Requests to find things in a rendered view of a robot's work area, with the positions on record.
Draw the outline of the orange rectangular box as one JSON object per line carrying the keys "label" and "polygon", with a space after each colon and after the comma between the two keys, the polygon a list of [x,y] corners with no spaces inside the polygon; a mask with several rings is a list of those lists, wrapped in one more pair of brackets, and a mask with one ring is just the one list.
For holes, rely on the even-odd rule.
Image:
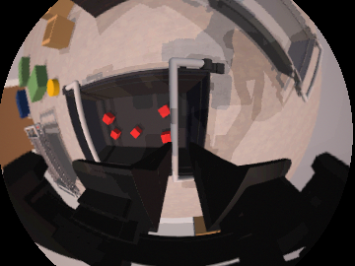
{"label": "orange rectangular box", "polygon": [[56,14],[63,16],[63,18],[68,18],[68,14],[70,14],[72,6],[74,6],[74,2],[72,0],[58,0],[54,4],[54,6],[48,8],[46,14],[42,16],[41,19],[50,20],[54,18]]}

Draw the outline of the orange cylinder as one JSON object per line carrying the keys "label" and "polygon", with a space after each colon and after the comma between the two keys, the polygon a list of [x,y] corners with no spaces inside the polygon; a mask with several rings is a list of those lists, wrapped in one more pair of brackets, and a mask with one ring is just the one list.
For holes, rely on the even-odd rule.
{"label": "orange cylinder", "polygon": [[47,92],[50,95],[50,97],[54,97],[56,95],[58,97],[58,91],[59,91],[59,82],[56,81],[55,79],[48,79],[47,83]]}

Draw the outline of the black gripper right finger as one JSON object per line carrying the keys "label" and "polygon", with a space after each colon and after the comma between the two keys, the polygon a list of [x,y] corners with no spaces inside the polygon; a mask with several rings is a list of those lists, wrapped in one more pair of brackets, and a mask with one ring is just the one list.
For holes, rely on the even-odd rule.
{"label": "black gripper right finger", "polygon": [[188,151],[207,232],[221,230],[221,220],[232,211],[246,187],[285,177],[292,167],[289,158],[237,166],[194,142],[189,142]]}

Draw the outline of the green rectangular block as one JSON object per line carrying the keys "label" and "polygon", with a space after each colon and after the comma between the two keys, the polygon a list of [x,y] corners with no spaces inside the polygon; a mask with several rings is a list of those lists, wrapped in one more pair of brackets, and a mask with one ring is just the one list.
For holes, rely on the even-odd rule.
{"label": "green rectangular block", "polygon": [[20,59],[20,63],[19,63],[19,66],[17,67],[20,67],[19,69],[19,83],[20,83],[20,87],[19,89],[21,88],[21,86],[27,86],[28,85],[28,81],[29,81],[29,78],[31,77],[31,70],[29,70],[29,67],[31,67],[31,65],[29,65],[29,62],[31,62],[31,59],[29,59],[29,57],[25,58],[25,57],[21,57]]}
{"label": "green rectangular block", "polygon": [[46,94],[47,89],[47,73],[46,66],[36,66],[33,67],[31,77],[28,81],[29,95],[34,102],[40,101],[43,98],[43,94]]}

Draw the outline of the orange open-top box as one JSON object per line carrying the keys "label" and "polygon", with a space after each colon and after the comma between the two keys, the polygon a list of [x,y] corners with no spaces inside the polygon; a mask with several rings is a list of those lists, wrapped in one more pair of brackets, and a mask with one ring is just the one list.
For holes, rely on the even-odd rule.
{"label": "orange open-top box", "polygon": [[42,46],[54,47],[55,50],[68,47],[72,28],[75,27],[74,22],[70,22],[70,20],[58,14],[47,21],[47,27],[44,28],[46,31],[44,31]]}

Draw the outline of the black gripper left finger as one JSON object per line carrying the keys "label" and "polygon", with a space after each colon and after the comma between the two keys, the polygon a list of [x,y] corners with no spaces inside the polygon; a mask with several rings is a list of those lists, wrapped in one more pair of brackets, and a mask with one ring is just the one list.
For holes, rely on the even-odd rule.
{"label": "black gripper left finger", "polygon": [[74,160],[72,167],[84,188],[134,201],[149,232],[157,233],[171,171],[173,145],[167,142],[142,161],[130,166]]}

